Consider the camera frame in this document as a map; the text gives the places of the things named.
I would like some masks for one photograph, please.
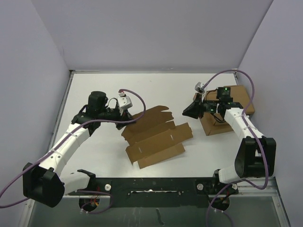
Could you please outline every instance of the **screw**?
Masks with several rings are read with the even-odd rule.
[[[111,188],[112,186],[110,184],[106,184],[104,187],[105,191],[110,191]]]
[[[203,184],[199,183],[199,184],[197,185],[197,189],[198,189],[199,191],[203,190]]]

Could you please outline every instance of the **white connector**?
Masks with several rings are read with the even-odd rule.
[[[230,183],[240,180],[239,176],[236,173],[235,165],[220,169],[218,174],[219,181],[221,183]]]
[[[120,97],[126,96],[126,94],[124,92],[119,92],[118,94],[119,94]]]
[[[129,96],[118,97],[118,105],[122,110],[127,110],[133,106]]]

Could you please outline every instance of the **white table surface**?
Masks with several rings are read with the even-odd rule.
[[[234,132],[206,136],[199,120],[182,116],[192,102],[195,84],[206,82],[213,74],[74,74],[66,105],[59,125],[58,140],[79,110],[87,103],[92,91],[103,91],[110,99],[117,97],[120,88],[138,93],[147,108],[165,105],[172,111],[176,124],[189,123],[194,137],[183,142],[185,152],[161,163],[139,169],[126,154],[128,143],[115,124],[102,123],[94,134],[74,153],[62,175],[78,169],[93,172],[97,177],[211,177],[214,170],[234,163],[238,138]],[[233,74],[215,78],[208,90],[219,86],[236,85]],[[143,110],[140,100],[131,95],[131,114]]]

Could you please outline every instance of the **metal frame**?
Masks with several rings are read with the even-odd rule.
[[[61,117],[64,111],[64,107],[65,107],[65,103],[67,100],[67,96],[71,87],[71,82],[73,79],[73,75],[74,74],[85,74],[85,73],[126,73],[126,72],[108,72],[108,71],[99,71],[99,70],[93,70],[93,71],[72,71],[71,72],[71,77],[69,79],[68,82],[68,86],[66,88],[66,91],[64,93],[63,96],[63,100],[59,109],[59,113],[58,113],[58,117],[55,123],[55,127],[54,127],[54,131],[50,140],[50,144],[49,144],[49,149],[54,145],[56,136],[57,136],[57,132],[58,132],[58,128],[60,125],[60,121],[61,121]],[[144,72],[144,73],[178,73],[178,72],[172,72],[172,71],[149,71],[149,72]],[[238,80],[237,80],[237,75],[235,74],[235,80],[236,83],[238,84]],[[264,179],[262,178],[258,178],[258,179],[252,179],[251,180],[253,183],[255,183],[256,185],[263,185],[264,183]],[[239,190],[239,194],[236,195],[231,195],[231,197],[235,197],[235,196],[244,196],[244,197],[259,197],[259,196],[267,196],[267,197],[272,197],[273,199],[273,203],[275,205],[276,208],[276,212],[277,212],[277,216],[279,218],[279,222],[281,224],[282,227],[289,227],[289,221],[287,218],[287,214],[285,212],[285,209],[283,207],[281,198],[278,194],[278,189],[277,189],[277,185],[276,185],[276,181],[274,178],[271,178],[268,182],[268,187],[265,190],[258,190],[256,188],[254,188],[253,186],[251,186],[250,184],[246,183],[246,182],[242,182],[238,184],[238,190]],[[64,198],[90,198],[90,196],[87,195],[69,195],[69,196],[64,196]],[[35,204],[34,200],[28,200],[25,203],[22,215],[21,215],[21,219],[19,222],[19,227],[27,227],[30,221],[30,217],[32,214],[32,210],[33,210],[33,206]]]
[[[156,177],[156,178],[95,178],[85,189],[110,193],[114,197],[113,208],[121,207],[180,207],[207,208],[208,195],[217,194],[225,185],[213,185],[212,177]],[[230,186],[222,192],[236,193]],[[70,195],[81,195],[81,191]]]

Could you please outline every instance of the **flattened cardboard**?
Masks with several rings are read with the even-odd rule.
[[[231,97],[233,97],[234,102],[239,102],[243,107],[245,107],[250,101],[250,97],[247,94],[245,87],[243,85],[235,85],[230,87]],[[207,93],[207,100],[217,100],[216,96],[216,91],[210,91]],[[250,104],[245,113],[248,115],[253,114],[254,112],[255,108],[252,104]],[[222,118],[218,113],[215,113],[215,115],[219,119]],[[204,117],[201,118],[200,121],[207,136],[232,131],[231,126],[227,122],[219,123],[209,113],[205,113]]]
[[[174,129],[168,129],[148,139],[130,145],[126,148],[126,152],[130,161],[134,163],[135,161],[162,152],[192,137],[193,134],[189,125],[185,123],[176,126]]]
[[[175,125],[172,113],[165,112],[166,106],[155,106],[146,110],[136,124],[127,125],[122,136],[129,146],[126,153],[134,163],[144,168],[185,151],[182,142],[193,137],[188,123]]]
[[[161,161],[164,161],[166,159],[169,159],[171,157],[174,157],[176,155],[182,154],[185,151],[182,143],[179,143],[173,147],[167,148],[161,152],[157,152],[153,155],[150,155],[148,157],[144,157],[140,160],[138,160],[138,164],[140,169],[151,166],[153,163],[158,163]]]
[[[163,112],[169,108],[163,105],[155,106],[151,109],[146,110],[144,117],[139,119],[135,124],[128,125],[122,132],[122,136],[129,140],[135,134],[147,131],[159,124],[163,124],[167,121],[173,120],[172,112]],[[137,118],[142,112],[135,114],[133,118]]]
[[[148,129],[147,131],[143,131],[143,132],[133,135],[132,137],[130,137],[128,139],[127,142],[129,145],[133,145],[136,142],[148,139],[149,137],[155,136],[161,132],[166,131],[167,129],[174,129],[175,127],[176,126],[173,121],[165,122],[163,124],[159,124],[159,125],[151,128],[151,129]]]

